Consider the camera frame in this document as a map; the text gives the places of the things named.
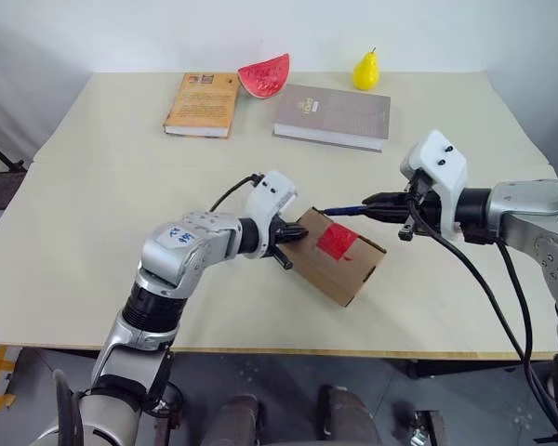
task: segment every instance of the watermelon slice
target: watermelon slice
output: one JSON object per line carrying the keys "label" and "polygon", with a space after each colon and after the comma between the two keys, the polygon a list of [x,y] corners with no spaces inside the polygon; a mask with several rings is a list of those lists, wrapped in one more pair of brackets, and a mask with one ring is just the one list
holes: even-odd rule
{"label": "watermelon slice", "polygon": [[255,98],[266,99],[276,95],[287,82],[289,54],[259,62],[238,70],[240,82]]}

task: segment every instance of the book cover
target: book cover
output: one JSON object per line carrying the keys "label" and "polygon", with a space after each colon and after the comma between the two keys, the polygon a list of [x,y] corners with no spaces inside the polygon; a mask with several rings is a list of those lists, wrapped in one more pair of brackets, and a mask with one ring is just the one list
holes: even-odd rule
{"label": "book cover", "polygon": [[389,137],[391,98],[305,85],[287,85],[275,134],[376,149]]}
{"label": "book cover", "polygon": [[187,72],[164,129],[186,136],[226,138],[240,86],[232,72]]}

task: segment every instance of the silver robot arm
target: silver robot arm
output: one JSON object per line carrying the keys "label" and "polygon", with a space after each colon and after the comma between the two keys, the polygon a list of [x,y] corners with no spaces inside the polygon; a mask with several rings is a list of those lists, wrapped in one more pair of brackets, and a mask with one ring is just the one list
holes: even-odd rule
{"label": "silver robot arm", "polygon": [[[467,243],[494,243],[528,254],[541,265],[558,314],[558,179],[516,181],[493,189],[466,188],[467,162],[437,130],[418,143],[401,164],[409,179],[404,192],[381,192],[363,205],[325,209],[328,216],[363,215],[402,224],[401,240],[425,235],[410,215],[408,200],[443,237],[462,233]],[[553,396],[558,408],[558,355],[554,358]]]}
{"label": "silver robot arm", "polygon": [[[295,196],[294,184],[272,171],[248,196],[244,218],[191,212],[149,236],[130,297],[95,363],[91,389],[78,401],[86,446],[135,444],[141,413],[162,404],[180,316],[204,270],[238,254],[277,255],[275,245],[304,237],[306,230],[279,217]],[[58,437],[55,421],[33,446],[56,445]]]}

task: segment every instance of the yellow pear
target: yellow pear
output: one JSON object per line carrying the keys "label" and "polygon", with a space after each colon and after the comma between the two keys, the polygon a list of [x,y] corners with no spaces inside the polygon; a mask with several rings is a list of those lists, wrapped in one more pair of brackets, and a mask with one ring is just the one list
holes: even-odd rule
{"label": "yellow pear", "polygon": [[379,81],[379,60],[376,55],[376,48],[373,48],[355,66],[352,73],[352,81],[356,88],[369,90]]}

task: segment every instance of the white background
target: white background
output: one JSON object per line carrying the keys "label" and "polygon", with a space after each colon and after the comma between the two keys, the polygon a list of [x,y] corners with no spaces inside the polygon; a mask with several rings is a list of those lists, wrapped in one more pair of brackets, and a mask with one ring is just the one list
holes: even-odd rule
{"label": "white background", "polygon": [[284,52],[294,71],[350,71],[372,46],[385,71],[486,70],[558,172],[558,0],[0,0],[0,147],[31,159],[91,72]]}

